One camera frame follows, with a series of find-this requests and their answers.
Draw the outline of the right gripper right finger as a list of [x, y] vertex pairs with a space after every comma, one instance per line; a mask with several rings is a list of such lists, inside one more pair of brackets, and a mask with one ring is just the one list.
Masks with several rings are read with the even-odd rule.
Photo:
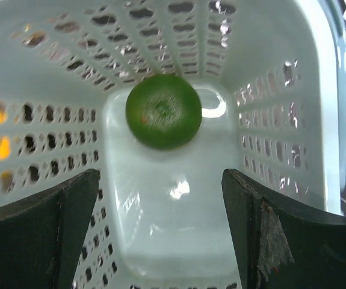
[[221, 186], [243, 288], [346, 288], [346, 217], [235, 169]]

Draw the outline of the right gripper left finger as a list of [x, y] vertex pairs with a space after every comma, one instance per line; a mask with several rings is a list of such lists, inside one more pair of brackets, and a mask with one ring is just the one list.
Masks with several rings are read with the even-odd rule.
[[88, 169], [0, 207], [0, 288], [71, 288], [98, 191]]

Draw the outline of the dark green round fruit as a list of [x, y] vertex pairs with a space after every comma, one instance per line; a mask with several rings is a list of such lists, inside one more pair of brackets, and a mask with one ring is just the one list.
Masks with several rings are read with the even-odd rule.
[[157, 150], [171, 150], [196, 136], [202, 122], [202, 104], [186, 80], [173, 74], [157, 74], [130, 91], [125, 116], [140, 143]]

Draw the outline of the light blue plastic basket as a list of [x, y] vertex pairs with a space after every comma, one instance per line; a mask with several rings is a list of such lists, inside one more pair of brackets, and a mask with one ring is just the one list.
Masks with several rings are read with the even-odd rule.
[[223, 172], [341, 215], [345, 147], [338, 1], [0, 1], [0, 211], [95, 172], [0, 288], [239, 288]]

